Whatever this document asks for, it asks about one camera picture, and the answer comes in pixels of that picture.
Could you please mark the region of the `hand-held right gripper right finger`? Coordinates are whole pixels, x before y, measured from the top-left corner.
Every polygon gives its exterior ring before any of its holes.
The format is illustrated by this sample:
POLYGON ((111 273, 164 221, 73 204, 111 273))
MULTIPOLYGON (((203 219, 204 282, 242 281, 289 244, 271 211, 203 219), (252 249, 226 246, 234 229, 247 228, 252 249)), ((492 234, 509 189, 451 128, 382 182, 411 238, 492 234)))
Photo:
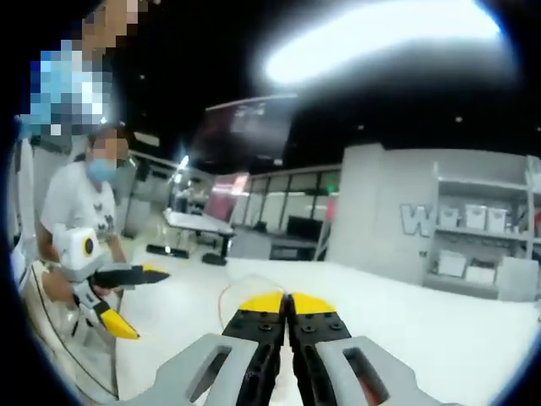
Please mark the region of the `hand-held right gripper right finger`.
POLYGON ((288 295, 292 370, 305 405, 441 405, 411 367, 365 336, 352 336, 335 309, 288 295))

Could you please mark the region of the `person's left hand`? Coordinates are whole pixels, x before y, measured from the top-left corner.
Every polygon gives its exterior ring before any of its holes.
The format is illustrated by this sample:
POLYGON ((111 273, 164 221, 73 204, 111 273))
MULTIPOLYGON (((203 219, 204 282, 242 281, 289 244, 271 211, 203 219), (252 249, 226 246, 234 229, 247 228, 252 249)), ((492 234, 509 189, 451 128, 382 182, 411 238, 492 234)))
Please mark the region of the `person's left hand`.
POLYGON ((60 271, 44 272, 41 280, 45 293, 52 302, 75 305, 72 285, 60 271))

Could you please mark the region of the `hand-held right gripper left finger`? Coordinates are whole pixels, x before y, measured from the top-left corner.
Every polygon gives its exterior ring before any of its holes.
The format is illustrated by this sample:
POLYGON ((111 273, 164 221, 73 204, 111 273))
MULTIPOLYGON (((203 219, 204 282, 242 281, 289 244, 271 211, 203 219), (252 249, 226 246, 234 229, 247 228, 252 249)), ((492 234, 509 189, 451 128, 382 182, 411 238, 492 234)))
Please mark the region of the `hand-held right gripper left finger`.
POLYGON ((222 334, 205 334, 157 369, 150 388, 122 405, 268 405, 281 367, 287 296, 241 304, 222 334))

